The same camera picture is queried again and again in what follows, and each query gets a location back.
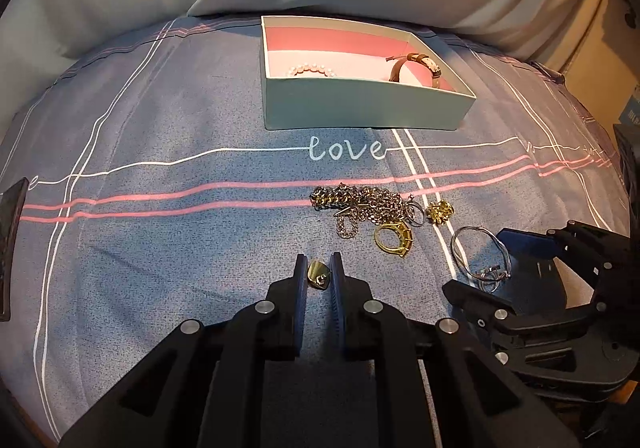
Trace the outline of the gold cluster brooch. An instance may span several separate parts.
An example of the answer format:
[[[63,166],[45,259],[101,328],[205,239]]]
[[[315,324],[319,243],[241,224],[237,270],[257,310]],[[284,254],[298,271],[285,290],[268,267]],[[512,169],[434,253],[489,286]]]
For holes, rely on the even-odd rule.
[[[425,207],[424,215],[431,224],[442,226],[454,215],[454,207],[446,200],[431,202]]]

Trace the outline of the blue plaid bed sheet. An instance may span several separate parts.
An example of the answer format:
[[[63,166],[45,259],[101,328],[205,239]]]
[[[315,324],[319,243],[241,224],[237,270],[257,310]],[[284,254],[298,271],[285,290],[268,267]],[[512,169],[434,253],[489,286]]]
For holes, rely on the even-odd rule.
[[[346,272],[432,323],[461,226],[629,227],[624,184],[561,81],[422,29],[476,94],[461,127],[269,131],[256,18],[168,20],[77,60],[1,134],[29,190],[1,376],[56,442],[182,320],[215,324],[340,252]],[[454,215],[431,224],[425,207]]]

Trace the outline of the small gold square earring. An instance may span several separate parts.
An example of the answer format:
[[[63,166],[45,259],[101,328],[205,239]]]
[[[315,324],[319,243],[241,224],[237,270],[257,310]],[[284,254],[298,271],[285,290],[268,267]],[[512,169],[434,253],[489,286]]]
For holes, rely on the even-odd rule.
[[[310,262],[307,269],[307,281],[314,289],[324,291],[331,283],[331,269],[318,260]]]

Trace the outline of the brown strap wristwatch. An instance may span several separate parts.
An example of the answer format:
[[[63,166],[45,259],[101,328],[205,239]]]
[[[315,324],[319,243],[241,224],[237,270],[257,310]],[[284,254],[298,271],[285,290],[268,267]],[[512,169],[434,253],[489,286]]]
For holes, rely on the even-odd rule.
[[[413,78],[420,83],[420,86],[427,86],[432,89],[440,88],[442,69],[430,55],[411,52],[406,55],[386,57],[385,60],[392,63],[388,81],[399,83],[401,75],[409,71]]]

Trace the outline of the black smartphone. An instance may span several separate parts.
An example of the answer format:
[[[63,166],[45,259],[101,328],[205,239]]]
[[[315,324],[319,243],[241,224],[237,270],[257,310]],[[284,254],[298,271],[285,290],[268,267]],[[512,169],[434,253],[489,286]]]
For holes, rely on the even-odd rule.
[[[8,188],[0,205],[0,320],[11,319],[11,274],[17,228],[24,207],[29,180],[26,177]]]

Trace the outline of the thin silver bangle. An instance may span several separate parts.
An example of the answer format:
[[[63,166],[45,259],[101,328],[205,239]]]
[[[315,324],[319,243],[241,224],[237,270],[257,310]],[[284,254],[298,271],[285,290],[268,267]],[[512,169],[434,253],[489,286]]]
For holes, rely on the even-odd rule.
[[[506,245],[484,226],[461,226],[454,231],[449,250],[460,283],[494,294],[512,277],[512,259]]]

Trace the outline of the open grey pink box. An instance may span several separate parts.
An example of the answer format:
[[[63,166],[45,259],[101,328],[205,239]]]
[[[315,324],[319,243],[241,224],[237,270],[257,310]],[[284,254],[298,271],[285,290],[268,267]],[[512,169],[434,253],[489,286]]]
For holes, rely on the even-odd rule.
[[[426,53],[442,69],[440,88],[409,71],[388,81],[385,58]],[[262,114],[269,130],[415,127],[453,131],[476,95],[449,60],[412,32],[347,19],[262,18]]]

